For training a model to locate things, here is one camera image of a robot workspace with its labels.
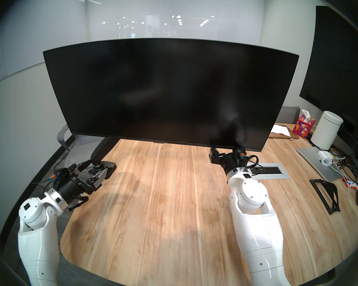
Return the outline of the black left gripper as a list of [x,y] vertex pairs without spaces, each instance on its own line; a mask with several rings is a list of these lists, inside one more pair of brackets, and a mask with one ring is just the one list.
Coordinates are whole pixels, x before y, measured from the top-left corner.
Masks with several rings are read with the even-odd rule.
[[90,168],[91,177],[86,181],[79,177],[91,163],[91,160],[79,164],[73,163],[68,168],[59,168],[54,171],[53,190],[58,193],[59,199],[63,199],[67,204],[77,199],[79,204],[82,204],[88,201],[88,197],[82,194],[91,195],[100,188],[107,176],[108,167]]

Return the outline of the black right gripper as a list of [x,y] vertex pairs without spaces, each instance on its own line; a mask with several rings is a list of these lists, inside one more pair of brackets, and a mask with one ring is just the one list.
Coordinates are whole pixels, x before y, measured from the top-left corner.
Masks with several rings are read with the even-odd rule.
[[225,174],[239,167],[245,168],[249,162],[244,148],[235,148],[230,153],[220,153],[216,148],[210,148],[209,158],[212,164],[220,165]]

